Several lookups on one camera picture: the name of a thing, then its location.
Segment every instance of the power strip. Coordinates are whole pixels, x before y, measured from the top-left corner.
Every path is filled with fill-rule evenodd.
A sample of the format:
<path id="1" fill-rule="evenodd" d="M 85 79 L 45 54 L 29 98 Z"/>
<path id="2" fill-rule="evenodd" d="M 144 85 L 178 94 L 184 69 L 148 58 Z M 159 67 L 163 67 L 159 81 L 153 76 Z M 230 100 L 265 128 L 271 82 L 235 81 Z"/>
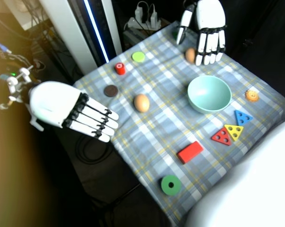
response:
<path id="1" fill-rule="evenodd" d="M 138 24 L 134 17 L 131 17 L 128 21 L 128 27 L 133 27 L 136 29 L 141 29 L 143 27 L 145 30 L 157 31 L 161 28 L 161 20 L 155 22 L 155 26 L 151 26 L 151 23 L 149 21 L 146 21 L 146 23 Z"/>

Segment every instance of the red cylinder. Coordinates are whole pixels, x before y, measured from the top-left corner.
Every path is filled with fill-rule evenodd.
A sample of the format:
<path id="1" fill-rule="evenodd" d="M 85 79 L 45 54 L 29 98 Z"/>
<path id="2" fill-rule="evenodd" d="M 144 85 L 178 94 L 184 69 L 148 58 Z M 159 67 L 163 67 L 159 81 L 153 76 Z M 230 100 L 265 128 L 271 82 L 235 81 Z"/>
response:
<path id="1" fill-rule="evenodd" d="M 125 65 L 123 63 L 119 62 L 115 65 L 115 70 L 118 73 L 118 75 L 124 75 L 125 74 Z"/>

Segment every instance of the led light strip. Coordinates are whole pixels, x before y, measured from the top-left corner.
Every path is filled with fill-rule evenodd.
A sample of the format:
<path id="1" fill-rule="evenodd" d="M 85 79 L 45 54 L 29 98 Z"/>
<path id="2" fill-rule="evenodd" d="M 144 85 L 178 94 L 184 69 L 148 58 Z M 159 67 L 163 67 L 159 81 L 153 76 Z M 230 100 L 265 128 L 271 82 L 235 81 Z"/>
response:
<path id="1" fill-rule="evenodd" d="M 90 5 L 89 5 L 88 0 L 84 0 L 84 3 L 85 3 L 85 6 L 86 6 L 86 8 L 87 8 L 87 11 L 88 11 L 90 20 L 91 20 L 91 22 L 92 22 L 92 26 L 93 26 L 93 28 L 94 28 L 94 31 L 95 31 L 95 33 L 96 33 L 98 42 L 99 42 L 99 44 L 100 44 L 101 50 L 102 50 L 102 52 L 103 52 L 103 54 L 104 54 L 104 57 L 105 57 L 105 59 L 106 59 L 106 62 L 108 63 L 108 62 L 109 62 L 109 59 L 108 59 L 108 56 L 107 56 L 107 53 L 106 53 L 106 50 L 105 50 L 103 41 L 102 41 L 101 38 L 100 38 L 100 34 L 99 34 L 98 28 L 97 28 L 97 26 L 96 26 L 95 19 L 94 19 L 94 17 L 93 17 L 91 7 L 90 7 Z"/>

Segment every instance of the robotic hand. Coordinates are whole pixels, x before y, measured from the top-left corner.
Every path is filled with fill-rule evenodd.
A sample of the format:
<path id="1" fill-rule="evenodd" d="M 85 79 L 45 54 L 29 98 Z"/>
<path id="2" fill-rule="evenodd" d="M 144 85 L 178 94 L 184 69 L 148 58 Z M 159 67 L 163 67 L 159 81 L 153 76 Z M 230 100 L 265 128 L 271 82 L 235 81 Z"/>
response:
<path id="1" fill-rule="evenodd" d="M 190 25 L 192 15 L 196 9 L 196 20 L 199 35 L 197 57 L 195 64 L 213 64 L 219 61 L 225 51 L 225 14 L 219 0 L 199 0 L 188 6 L 182 15 L 176 44 L 178 45 L 183 33 Z"/>
<path id="2" fill-rule="evenodd" d="M 31 114 L 30 123 L 38 130 L 44 128 L 37 119 L 60 128 L 67 127 L 103 142 L 109 142 L 118 128 L 118 114 L 80 90 L 55 81 L 32 83 L 29 77 L 33 66 L 21 68 L 17 77 L 8 77 L 9 103 L 0 104 L 8 109 L 13 102 L 25 103 Z"/>

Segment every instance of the teal bowl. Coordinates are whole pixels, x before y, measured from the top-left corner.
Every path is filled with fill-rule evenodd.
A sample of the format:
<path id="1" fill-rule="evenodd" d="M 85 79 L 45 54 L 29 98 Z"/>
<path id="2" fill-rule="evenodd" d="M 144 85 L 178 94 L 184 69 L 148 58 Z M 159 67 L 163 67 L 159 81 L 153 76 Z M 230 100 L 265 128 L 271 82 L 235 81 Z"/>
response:
<path id="1" fill-rule="evenodd" d="M 191 106 L 198 112 L 210 114 L 226 108 L 231 101 L 230 87 L 215 76 L 200 76 L 188 86 Z"/>

